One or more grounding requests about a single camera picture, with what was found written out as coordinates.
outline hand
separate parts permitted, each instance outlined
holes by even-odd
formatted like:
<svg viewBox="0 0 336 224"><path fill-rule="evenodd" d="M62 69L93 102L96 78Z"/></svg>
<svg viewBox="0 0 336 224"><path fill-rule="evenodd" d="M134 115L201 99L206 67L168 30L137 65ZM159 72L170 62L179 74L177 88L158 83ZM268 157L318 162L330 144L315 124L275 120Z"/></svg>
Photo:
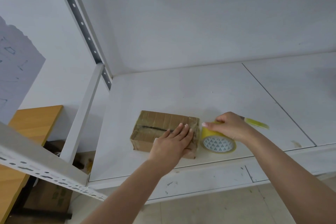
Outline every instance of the hand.
<svg viewBox="0 0 336 224"><path fill-rule="evenodd" d="M190 150L185 148L193 138L193 134L188 124L183 126L180 123L172 133L167 130L155 140L148 160L155 163L162 176L173 170L184 154L188 154Z"/></svg>
<svg viewBox="0 0 336 224"><path fill-rule="evenodd" d="M258 133L253 127L241 119L241 117L233 112L226 112L216 118L216 121L222 122L215 124L211 122L202 123L203 127L212 131L217 131L234 140L246 143L252 134Z"/></svg>

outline yellow tape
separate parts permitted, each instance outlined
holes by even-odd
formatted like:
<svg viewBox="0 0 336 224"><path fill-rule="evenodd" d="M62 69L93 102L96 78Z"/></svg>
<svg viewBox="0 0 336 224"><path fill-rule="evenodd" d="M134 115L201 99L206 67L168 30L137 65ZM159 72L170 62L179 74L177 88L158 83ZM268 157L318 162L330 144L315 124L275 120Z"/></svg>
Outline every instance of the yellow tape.
<svg viewBox="0 0 336 224"><path fill-rule="evenodd" d="M210 152L216 153L216 154L230 153L230 152L233 152L236 149L236 147L237 147L236 146L236 142L233 139L231 139L231 138L223 135L222 133L219 133L217 131L209 130L209 129L205 128L205 127L202 128L201 145L207 151L210 151ZM220 146L220 149L227 149L229 147L230 150L226 150L226 151L220 152L217 149L218 148L217 145Z"/></svg>

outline forearm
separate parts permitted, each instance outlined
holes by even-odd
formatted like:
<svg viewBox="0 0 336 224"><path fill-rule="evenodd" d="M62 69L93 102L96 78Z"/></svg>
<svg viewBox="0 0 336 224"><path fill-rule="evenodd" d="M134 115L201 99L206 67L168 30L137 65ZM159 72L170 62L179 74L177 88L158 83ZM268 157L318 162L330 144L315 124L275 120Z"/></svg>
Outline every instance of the forearm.
<svg viewBox="0 0 336 224"><path fill-rule="evenodd" d="M155 163L145 161L82 224L131 224L162 174Z"/></svg>
<svg viewBox="0 0 336 224"><path fill-rule="evenodd" d="M296 223L335 220L336 193L256 132L246 143Z"/></svg>

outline wooden desk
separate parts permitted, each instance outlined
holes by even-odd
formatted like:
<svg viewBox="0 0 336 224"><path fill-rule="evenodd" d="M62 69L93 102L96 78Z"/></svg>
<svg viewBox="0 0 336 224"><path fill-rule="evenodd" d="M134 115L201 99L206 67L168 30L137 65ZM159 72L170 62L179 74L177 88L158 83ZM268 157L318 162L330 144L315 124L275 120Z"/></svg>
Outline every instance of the wooden desk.
<svg viewBox="0 0 336 224"><path fill-rule="evenodd" d="M43 146L62 108L62 105L57 105L18 110L9 126ZM25 173L0 165L0 224L6 221L28 178Z"/></svg>

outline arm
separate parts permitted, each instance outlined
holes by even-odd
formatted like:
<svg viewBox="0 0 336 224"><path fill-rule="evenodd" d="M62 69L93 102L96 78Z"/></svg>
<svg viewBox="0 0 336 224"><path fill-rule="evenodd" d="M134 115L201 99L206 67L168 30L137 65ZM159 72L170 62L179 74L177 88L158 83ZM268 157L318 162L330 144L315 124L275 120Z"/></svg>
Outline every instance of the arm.
<svg viewBox="0 0 336 224"><path fill-rule="evenodd" d="M153 144L146 160L82 224L131 224L162 176L169 173L184 154L193 131L182 123L166 131Z"/></svg>
<svg viewBox="0 0 336 224"><path fill-rule="evenodd" d="M218 116L222 124L203 123L245 144L273 184L297 224L336 221L336 193L306 171L261 133L227 112Z"/></svg>

